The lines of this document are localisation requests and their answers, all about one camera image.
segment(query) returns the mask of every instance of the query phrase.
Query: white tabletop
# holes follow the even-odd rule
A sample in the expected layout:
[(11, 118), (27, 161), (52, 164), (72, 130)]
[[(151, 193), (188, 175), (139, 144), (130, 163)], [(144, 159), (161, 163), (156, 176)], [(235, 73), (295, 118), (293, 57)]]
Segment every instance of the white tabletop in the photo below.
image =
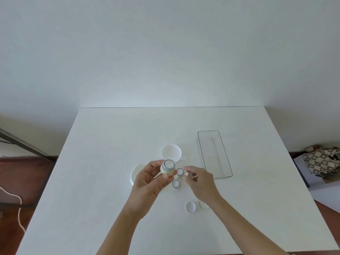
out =
[[(17, 254), (95, 254), (130, 191), (139, 163), (179, 145), (177, 167), (201, 167), (198, 131), (218, 130), (233, 176), (222, 196), (287, 251), (338, 246), (263, 107), (83, 108), (73, 124)], [(129, 254), (240, 253), (211, 209), (189, 187), (165, 188), (142, 219)]]

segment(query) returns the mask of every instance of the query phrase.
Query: white cable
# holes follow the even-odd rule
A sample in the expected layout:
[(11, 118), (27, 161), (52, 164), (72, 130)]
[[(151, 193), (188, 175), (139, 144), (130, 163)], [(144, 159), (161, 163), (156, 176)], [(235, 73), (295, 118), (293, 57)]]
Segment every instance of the white cable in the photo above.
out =
[[(10, 192), (6, 191), (4, 188), (2, 188), (1, 186), (0, 186), (0, 189), (2, 189), (2, 190), (3, 190), (4, 192), (6, 192), (8, 195), (18, 197), (19, 200), (20, 200), (20, 205), (22, 204), (22, 198), (21, 198), (19, 195), (10, 193)], [(21, 229), (23, 230), (23, 232), (25, 233), (26, 230), (25, 230), (25, 228), (22, 226), (22, 224), (20, 223), (20, 210), (21, 210), (21, 207), (19, 208), (19, 211), (18, 211), (18, 223), (19, 223), (19, 226), (21, 227)]]

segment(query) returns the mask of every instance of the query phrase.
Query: person's left arm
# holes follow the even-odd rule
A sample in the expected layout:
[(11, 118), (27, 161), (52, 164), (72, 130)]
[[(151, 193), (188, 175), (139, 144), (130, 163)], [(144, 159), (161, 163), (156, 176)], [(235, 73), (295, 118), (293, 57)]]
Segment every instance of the person's left arm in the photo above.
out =
[(156, 175), (164, 160), (151, 161), (136, 177), (131, 194), (108, 232), (97, 255), (127, 255), (138, 222), (148, 213), (159, 192), (174, 179), (167, 174)]

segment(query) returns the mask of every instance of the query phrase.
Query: hand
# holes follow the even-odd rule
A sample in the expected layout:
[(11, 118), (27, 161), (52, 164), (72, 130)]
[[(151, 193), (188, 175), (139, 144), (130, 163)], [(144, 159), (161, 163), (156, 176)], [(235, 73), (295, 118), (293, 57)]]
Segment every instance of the hand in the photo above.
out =
[(211, 173), (204, 168), (194, 166), (186, 166), (183, 169), (189, 172), (189, 175), (185, 176), (185, 182), (199, 200), (209, 205), (210, 202), (220, 197)]
[(163, 162), (164, 160), (151, 161), (136, 177), (123, 210), (133, 214), (138, 220), (149, 212), (159, 192), (171, 183), (174, 180), (173, 176), (177, 174), (177, 170), (175, 170), (170, 177), (168, 174), (161, 174), (155, 178), (160, 172), (160, 166)]

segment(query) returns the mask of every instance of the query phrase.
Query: patterned bag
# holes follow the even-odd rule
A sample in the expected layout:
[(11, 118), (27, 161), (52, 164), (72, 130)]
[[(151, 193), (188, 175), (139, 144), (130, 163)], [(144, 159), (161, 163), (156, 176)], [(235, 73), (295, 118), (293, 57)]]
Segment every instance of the patterned bag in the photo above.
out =
[(318, 177), (328, 178), (340, 171), (340, 149), (329, 149), (315, 145), (305, 149), (308, 153), (302, 155), (309, 171)]

